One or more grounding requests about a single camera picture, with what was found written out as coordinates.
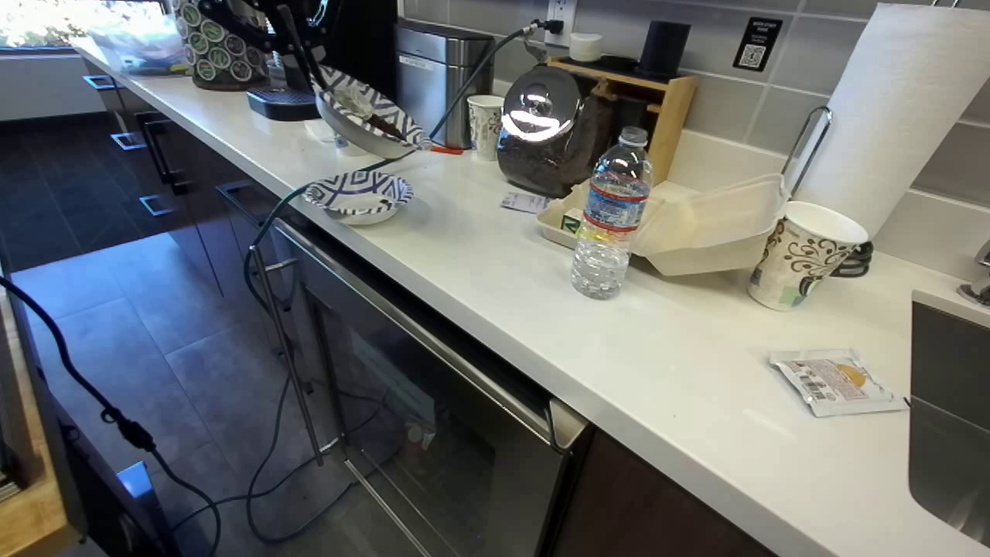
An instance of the plastic bottle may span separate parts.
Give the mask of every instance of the plastic bottle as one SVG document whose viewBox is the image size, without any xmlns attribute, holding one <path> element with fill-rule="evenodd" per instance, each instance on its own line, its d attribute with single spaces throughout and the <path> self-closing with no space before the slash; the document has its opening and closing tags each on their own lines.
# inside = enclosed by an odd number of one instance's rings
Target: plastic bottle
<svg viewBox="0 0 990 557">
<path fill-rule="evenodd" d="M 622 126 L 619 147 L 607 150 L 589 186 L 585 222 L 572 261 L 572 285 L 596 301 L 615 298 L 624 283 L 632 236 L 649 196 L 645 129 Z"/>
</svg>

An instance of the kettle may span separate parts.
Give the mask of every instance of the kettle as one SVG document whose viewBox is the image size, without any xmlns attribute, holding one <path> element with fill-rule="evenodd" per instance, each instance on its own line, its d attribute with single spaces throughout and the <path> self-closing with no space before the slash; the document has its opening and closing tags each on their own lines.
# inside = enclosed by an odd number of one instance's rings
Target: kettle
<svg viewBox="0 0 990 557">
<path fill-rule="evenodd" d="M 599 102 L 556 68 L 515 81 L 501 104 L 499 167 L 529 193 L 562 197 L 599 154 Z"/>
</svg>

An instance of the patterned bowl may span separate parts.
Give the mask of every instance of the patterned bowl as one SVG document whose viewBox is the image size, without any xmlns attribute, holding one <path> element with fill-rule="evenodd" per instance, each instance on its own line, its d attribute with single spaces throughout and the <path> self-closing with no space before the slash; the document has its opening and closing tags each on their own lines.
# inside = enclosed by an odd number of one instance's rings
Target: patterned bowl
<svg viewBox="0 0 990 557">
<path fill-rule="evenodd" d="M 364 169 L 309 183 L 304 196 L 304 200 L 346 225 L 377 225 L 397 218 L 407 197 L 411 186 L 404 181 Z"/>
<path fill-rule="evenodd" d="M 377 158 L 403 158 L 422 150 L 422 129 L 393 98 L 329 64 L 322 64 L 322 77 L 329 89 L 315 86 L 315 107 L 346 143 Z"/>
</svg>

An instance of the paper towel roll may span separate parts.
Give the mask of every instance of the paper towel roll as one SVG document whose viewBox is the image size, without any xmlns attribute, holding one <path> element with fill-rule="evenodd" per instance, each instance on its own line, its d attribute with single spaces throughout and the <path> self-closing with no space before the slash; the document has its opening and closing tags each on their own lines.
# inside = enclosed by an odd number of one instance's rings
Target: paper towel roll
<svg viewBox="0 0 990 557">
<path fill-rule="evenodd" d="M 828 98 L 834 125 L 796 197 L 874 236 L 990 77 L 990 13 L 874 6 Z"/>
</svg>

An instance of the window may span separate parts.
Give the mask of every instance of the window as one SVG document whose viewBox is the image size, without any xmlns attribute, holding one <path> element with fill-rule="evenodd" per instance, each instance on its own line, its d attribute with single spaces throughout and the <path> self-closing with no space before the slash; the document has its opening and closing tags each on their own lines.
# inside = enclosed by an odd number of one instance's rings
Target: window
<svg viewBox="0 0 990 557">
<path fill-rule="evenodd" d="M 0 54 L 64 49 L 112 16 L 114 0 L 0 0 Z"/>
</svg>

